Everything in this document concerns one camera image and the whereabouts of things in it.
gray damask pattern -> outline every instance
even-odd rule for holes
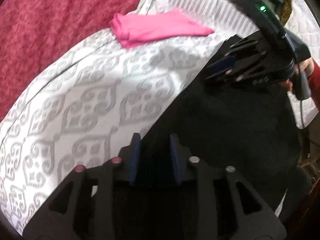
[[[6,217],[6,219],[9,221],[9,223],[12,224],[11,214],[9,214],[7,210],[4,210],[3,214]]]
[[[106,43],[112,42],[115,38],[109,29],[100,30],[83,41],[83,47],[98,49]]]
[[[112,85],[101,85],[86,89],[79,101],[69,105],[63,113],[62,133],[91,130],[100,116],[108,114],[116,103],[117,81]]]
[[[185,89],[188,85],[191,84],[191,82],[196,78],[196,76],[198,75],[199,71],[197,70],[193,70],[193,71],[190,71],[187,76],[186,76],[186,82],[184,84],[184,87],[183,89]]]
[[[169,74],[151,76],[137,85],[137,91],[128,94],[120,104],[120,124],[127,125],[157,118],[161,105],[174,93]]]
[[[104,75],[119,64],[119,57],[97,58],[92,65],[85,67],[78,74],[75,86],[93,84],[103,79]]]
[[[28,135],[36,135],[42,133],[49,122],[52,122],[62,111],[66,95],[57,95],[47,98],[42,108],[36,110],[29,126]]]
[[[172,62],[173,69],[193,68],[201,59],[200,55],[193,51],[185,51],[183,49],[169,49],[168,57]]]
[[[109,134],[85,136],[77,140],[71,149],[58,164],[58,182],[61,182],[76,165],[85,165],[87,168],[99,166],[110,159],[110,138],[118,131],[112,127]]]
[[[71,68],[54,78],[47,86],[45,86],[42,92],[57,92],[63,82],[71,79],[77,71],[78,64],[74,64]]]
[[[61,58],[55,61],[49,68],[46,68],[44,71],[38,75],[37,79],[52,79],[59,75],[62,71],[65,70],[68,66],[71,66],[73,62],[73,57],[75,56],[74,51],[66,52]]]
[[[5,191],[4,188],[4,180],[0,177],[0,206],[7,207],[7,192]]]
[[[137,50],[133,56],[125,59],[123,63],[124,77],[150,74],[164,58],[164,53],[157,48],[150,47],[144,50]]]
[[[41,192],[37,192],[33,197],[33,202],[36,208],[39,208],[42,203],[47,199],[47,195]]]
[[[17,137],[20,133],[20,123],[16,122],[12,125],[12,127],[10,128],[9,132],[8,132],[8,138],[10,137]]]
[[[139,132],[140,136],[143,138],[147,134],[147,132],[150,130],[150,128],[151,128],[151,126],[147,126],[147,127],[142,128]]]
[[[10,187],[9,201],[11,204],[12,214],[18,218],[22,217],[22,214],[26,212],[26,199],[24,195],[25,188],[21,189],[14,185]]]
[[[0,167],[4,164],[5,156],[5,143],[3,142],[0,147]]]
[[[121,44],[116,40],[116,38],[113,36],[114,40],[101,46],[95,51],[95,54],[101,54],[101,55],[111,55],[116,52],[117,54],[119,51],[126,52],[124,48],[122,48]]]
[[[25,227],[25,225],[24,225],[24,224],[21,224],[21,222],[18,221],[15,229],[16,229],[18,232],[22,232],[23,229],[24,229],[24,227]]]
[[[27,216],[27,218],[26,218],[26,220],[25,220],[25,223],[26,223],[26,224],[30,221],[31,217],[33,216],[33,214],[34,214],[35,212],[36,212],[36,207],[35,207],[35,205],[34,205],[33,203],[31,203],[31,204],[29,205],[29,207],[28,207],[28,216]]]
[[[11,151],[7,155],[5,159],[5,177],[9,180],[14,181],[15,172],[20,167],[20,160],[21,160],[21,152],[22,152],[22,144],[15,142],[11,146]]]
[[[26,98],[28,95],[29,89],[27,88],[22,92],[19,96],[18,100],[13,104],[12,108],[7,113],[6,117],[4,118],[4,122],[14,122],[18,117],[20,111],[26,106]]]
[[[35,141],[22,164],[26,185],[41,188],[54,168],[54,142]]]
[[[29,119],[29,115],[30,115],[30,104],[27,104],[27,106],[22,111],[22,113],[20,114],[20,117],[19,117],[19,122],[20,122],[21,126],[23,126],[27,123],[27,121]]]

screw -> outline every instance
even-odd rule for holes
[[[239,82],[241,79],[243,79],[243,75],[238,76],[238,77],[236,78],[236,81]]]
[[[226,171],[227,172],[230,172],[230,173],[233,173],[236,171],[236,168],[234,166],[227,166],[226,167]]]
[[[122,159],[120,157],[114,157],[114,158],[111,159],[111,162],[113,164],[119,164],[119,163],[122,162]]]
[[[85,166],[83,165],[77,165],[75,168],[74,168],[74,171],[75,172],[82,172],[85,170]]]
[[[198,162],[200,161],[200,159],[199,159],[199,157],[197,157],[197,156],[191,156],[191,157],[189,158],[189,161],[190,161],[191,163],[198,163]]]

red sleeve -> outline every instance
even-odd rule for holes
[[[315,62],[315,70],[308,77],[309,87],[311,90],[311,97],[316,104],[316,107],[320,111],[320,68]]]

black handle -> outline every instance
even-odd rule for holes
[[[293,84],[292,89],[298,100],[302,101],[311,97],[308,78],[304,71],[301,71],[300,74],[294,74],[291,81]]]

pink marker dot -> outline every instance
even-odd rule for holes
[[[85,167],[83,165],[77,165],[74,170],[75,172],[82,172],[85,170]]]
[[[121,163],[121,158],[120,157],[114,157],[114,158],[112,158],[111,159],[111,162],[113,163],[113,164],[119,164],[119,163]]]

